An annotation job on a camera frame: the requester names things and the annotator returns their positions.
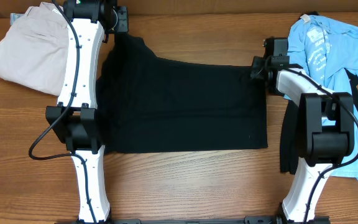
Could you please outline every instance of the black cloth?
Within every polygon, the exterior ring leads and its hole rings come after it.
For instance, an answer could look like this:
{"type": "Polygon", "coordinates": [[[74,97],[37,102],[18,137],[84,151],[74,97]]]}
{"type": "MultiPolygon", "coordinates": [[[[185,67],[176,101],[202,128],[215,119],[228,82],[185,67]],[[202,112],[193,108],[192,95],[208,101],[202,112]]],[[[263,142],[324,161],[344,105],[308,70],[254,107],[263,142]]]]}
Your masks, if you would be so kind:
{"type": "Polygon", "coordinates": [[[106,152],[267,147],[265,86],[250,67],[176,62],[141,38],[114,39],[96,82],[106,152]]]}
{"type": "MultiPolygon", "coordinates": [[[[358,111],[358,77],[346,70],[352,88],[353,103],[358,111]]],[[[295,174],[298,167],[298,152],[294,146],[296,119],[298,117],[297,105],[288,100],[287,110],[284,115],[280,140],[280,172],[295,174]]]]}

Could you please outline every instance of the wire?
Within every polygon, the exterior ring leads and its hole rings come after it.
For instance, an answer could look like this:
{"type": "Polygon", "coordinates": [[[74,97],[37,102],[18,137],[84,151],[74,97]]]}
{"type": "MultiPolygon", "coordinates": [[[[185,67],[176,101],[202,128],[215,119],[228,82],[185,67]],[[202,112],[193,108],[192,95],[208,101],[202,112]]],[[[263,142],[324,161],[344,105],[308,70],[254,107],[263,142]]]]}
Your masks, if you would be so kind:
{"type": "Polygon", "coordinates": [[[49,160],[49,159],[55,159],[55,158],[60,158],[60,157],[68,157],[68,156],[73,156],[76,158],[79,158],[79,160],[81,161],[82,166],[84,167],[84,174],[85,174],[85,195],[86,195],[86,203],[89,205],[89,210],[91,212],[92,215],[92,219],[94,223],[96,222],[96,217],[93,213],[93,209],[92,209],[92,205],[91,205],[91,199],[89,196],[89,189],[88,189],[88,172],[86,171],[86,164],[85,164],[85,160],[77,154],[72,154],[72,153],[64,153],[64,154],[59,154],[59,155],[54,155],[54,156],[47,156],[47,157],[37,157],[34,156],[32,154],[32,151],[34,150],[35,146],[41,141],[42,138],[45,137],[45,135],[48,134],[48,132],[58,123],[60,122],[60,120],[62,120],[62,118],[64,116],[66,116],[66,114],[69,112],[71,104],[73,103],[74,100],[74,96],[75,96],[75,88],[76,88],[76,84],[77,84],[77,79],[78,79],[78,71],[80,68],[80,42],[78,41],[78,36],[77,33],[75,32],[75,29],[73,27],[73,24],[71,23],[71,21],[67,18],[67,16],[65,15],[65,13],[62,11],[62,9],[60,8],[60,6],[56,3],[56,0],[52,0],[53,4],[56,6],[56,8],[59,10],[60,14],[65,18],[67,24],[70,26],[71,31],[73,32],[74,35],[74,39],[75,39],[75,44],[76,44],[76,65],[75,65],[75,74],[74,74],[74,81],[73,81],[73,89],[71,91],[71,97],[70,100],[67,103],[66,108],[64,109],[64,111],[61,113],[61,115],[32,143],[32,145],[29,148],[29,157],[31,159],[35,159],[38,161],[44,161],[44,160],[49,160]]]}
{"type": "MultiPolygon", "coordinates": [[[[308,80],[313,86],[315,86],[319,91],[322,91],[323,93],[327,94],[329,97],[331,97],[333,99],[333,101],[338,104],[339,106],[341,106],[342,108],[344,108],[344,110],[346,111],[346,113],[348,113],[348,115],[353,119],[353,121],[355,122],[356,126],[357,126],[357,129],[358,129],[358,120],[357,118],[354,116],[354,114],[350,111],[349,108],[346,108],[346,106],[340,101],[338,100],[332,93],[330,93],[329,91],[325,90],[324,88],[322,88],[321,85],[317,84],[312,78],[310,78],[309,76],[301,73],[301,72],[296,72],[294,70],[290,70],[290,69],[283,69],[285,71],[288,71],[288,72],[292,72],[294,74],[297,74],[301,77],[303,77],[304,79],[308,80]]],[[[324,175],[334,169],[338,169],[338,168],[341,168],[341,167],[345,167],[345,166],[348,166],[350,164],[352,164],[353,162],[355,162],[356,160],[358,160],[358,153],[356,154],[356,156],[343,163],[343,164],[339,164],[339,165],[333,165],[332,167],[322,171],[320,173],[320,175],[318,176],[316,182],[314,183],[313,185],[313,188],[311,189],[310,191],[310,195],[309,195],[309,199],[308,199],[308,203],[306,204],[306,212],[305,212],[305,217],[303,219],[303,224],[307,224],[308,223],[308,215],[309,215],[309,209],[310,209],[310,205],[311,205],[311,200],[313,198],[313,194],[314,192],[316,191],[316,188],[317,188],[317,185],[318,183],[320,182],[320,180],[324,177],[324,175]]]]}

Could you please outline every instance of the wooden table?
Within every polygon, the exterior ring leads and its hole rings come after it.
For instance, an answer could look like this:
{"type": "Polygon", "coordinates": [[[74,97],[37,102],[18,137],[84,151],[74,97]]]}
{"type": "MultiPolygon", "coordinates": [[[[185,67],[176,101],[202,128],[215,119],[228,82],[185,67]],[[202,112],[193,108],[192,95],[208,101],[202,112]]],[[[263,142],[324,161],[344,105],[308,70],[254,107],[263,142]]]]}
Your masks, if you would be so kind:
{"type": "MultiPolygon", "coordinates": [[[[358,26],[358,13],[327,13],[358,26]]],[[[216,65],[250,65],[263,55],[264,38],[286,37],[299,14],[134,16],[130,33],[159,56],[216,65]]],[[[0,19],[0,40],[9,28],[0,19]]],[[[101,49],[101,62],[112,49],[101,49]]],[[[79,198],[70,158],[33,161],[27,151],[47,127],[45,107],[57,97],[0,79],[0,223],[74,220],[79,198]]],[[[279,142],[286,100],[267,97],[268,149],[110,154],[104,159],[106,191],[114,218],[242,218],[272,215],[293,175],[279,172],[279,142]]],[[[35,154],[65,152],[53,133],[35,154]]],[[[316,213],[333,223],[358,223],[358,181],[332,177],[316,213]]]]}

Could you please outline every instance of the white cloth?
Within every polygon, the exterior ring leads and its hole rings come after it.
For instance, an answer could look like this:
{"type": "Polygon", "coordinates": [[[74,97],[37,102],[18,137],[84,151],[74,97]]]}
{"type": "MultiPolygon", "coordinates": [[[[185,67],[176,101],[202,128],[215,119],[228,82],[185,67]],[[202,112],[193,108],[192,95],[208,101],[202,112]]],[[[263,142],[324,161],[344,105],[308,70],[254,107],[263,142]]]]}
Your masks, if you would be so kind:
{"type": "Polygon", "coordinates": [[[59,95],[68,53],[67,22],[57,8],[30,7],[0,41],[0,78],[59,95]]]}

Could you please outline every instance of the blue towel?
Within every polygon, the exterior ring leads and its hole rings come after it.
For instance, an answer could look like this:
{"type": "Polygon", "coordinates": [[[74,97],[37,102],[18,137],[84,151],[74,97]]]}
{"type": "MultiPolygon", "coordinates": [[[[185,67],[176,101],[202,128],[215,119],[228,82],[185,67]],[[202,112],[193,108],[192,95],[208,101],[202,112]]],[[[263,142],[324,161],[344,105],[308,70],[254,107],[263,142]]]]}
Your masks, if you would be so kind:
{"type": "MultiPolygon", "coordinates": [[[[335,21],[324,16],[301,17],[288,36],[290,63],[301,65],[306,73],[321,85],[336,92],[351,92],[345,68],[358,76],[358,27],[335,21]]],[[[323,121],[323,125],[333,125],[335,121],[323,121]]],[[[353,153],[345,157],[347,162],[358,153],[358,130],[354,130],[353,153]]],[[[358,180],[358,160],[355,163],[336,169],[338,177],[356,177],[358,180]]]]}

